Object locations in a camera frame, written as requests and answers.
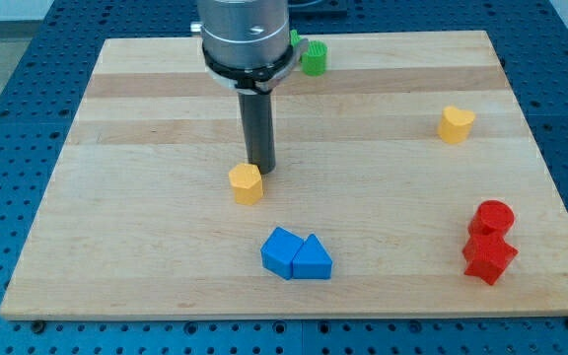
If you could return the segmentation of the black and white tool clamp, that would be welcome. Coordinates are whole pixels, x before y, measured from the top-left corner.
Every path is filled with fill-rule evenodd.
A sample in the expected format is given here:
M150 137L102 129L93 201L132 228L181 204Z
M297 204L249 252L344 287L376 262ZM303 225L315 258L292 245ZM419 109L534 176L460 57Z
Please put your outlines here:
M274 63L250 69L225 66L215 61L205 47L202 52L209 75L220 86L244 95L268 95L291 74L308 48L309 41L302 38L289 44Z

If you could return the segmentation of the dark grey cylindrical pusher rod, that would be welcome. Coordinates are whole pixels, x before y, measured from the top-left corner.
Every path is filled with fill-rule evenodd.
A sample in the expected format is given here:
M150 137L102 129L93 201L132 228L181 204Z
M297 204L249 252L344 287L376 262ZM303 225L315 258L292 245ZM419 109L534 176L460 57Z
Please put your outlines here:
M262 175L276 166L271 97L238 94L248 162Z

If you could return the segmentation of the green block behind arm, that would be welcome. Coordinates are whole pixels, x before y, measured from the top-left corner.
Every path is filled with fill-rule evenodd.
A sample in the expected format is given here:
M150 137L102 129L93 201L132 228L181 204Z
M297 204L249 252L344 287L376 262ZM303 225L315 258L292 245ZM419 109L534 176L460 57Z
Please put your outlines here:
M302 39L303 38L297 30L290 31L290 42L293 47L296 47L302 41Z

